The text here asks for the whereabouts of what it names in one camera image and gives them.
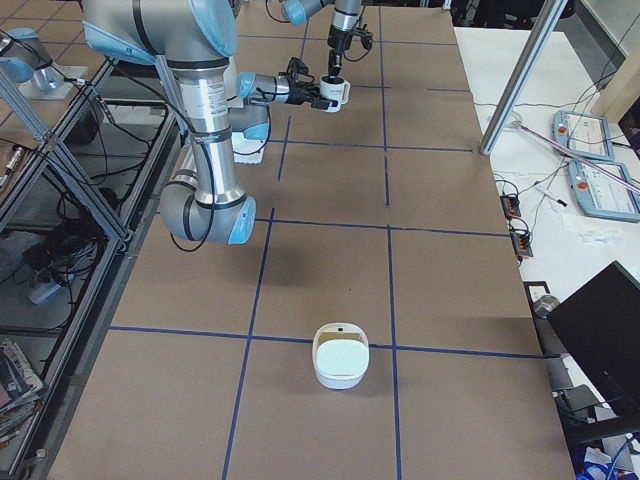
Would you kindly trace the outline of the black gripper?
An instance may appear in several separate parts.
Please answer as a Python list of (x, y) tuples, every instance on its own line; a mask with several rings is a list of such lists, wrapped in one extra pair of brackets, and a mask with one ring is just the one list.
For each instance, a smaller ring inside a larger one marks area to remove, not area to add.
[(320, 86), (318, 84), (305, 84), (291, 87), (285, 100), (286, 104), (302, 105), (309, 103), (312, 108), (318, 110), (337, 110), (338, 102), (331, 99), (320, 98)]
[(352, 33), (338, 28), (330, 28), (327, 44), (331, 48), (328, 56), (327, 76), (338, 78), (342, 70), (343, 52), (351, 47)]

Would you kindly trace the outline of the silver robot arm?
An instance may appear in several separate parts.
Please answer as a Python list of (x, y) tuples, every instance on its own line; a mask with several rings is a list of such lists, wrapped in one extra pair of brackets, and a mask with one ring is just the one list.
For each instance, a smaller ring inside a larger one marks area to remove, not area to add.
[(345, 53), (350, 49), (360, 18), (361, 2), (357, 0), (286, 0), (281, 10), (286, 20), (298, 26), (328, 6), (333, 8), (327, 38), (329, 57), (327, 76), (334, 80), (340, 76)]
[(190, 145), (161, 194), (168, 230), (181, 240), (246, 243), (256, 201), (236, 178), (232, 133), (254, 132), (258, 117), (249, 106), (228, 105), (224, 73), (237, 51), (230, 3), (87, 1), (83, 25), (94, 50), (140, 65), (164, 58), (177, 82)]

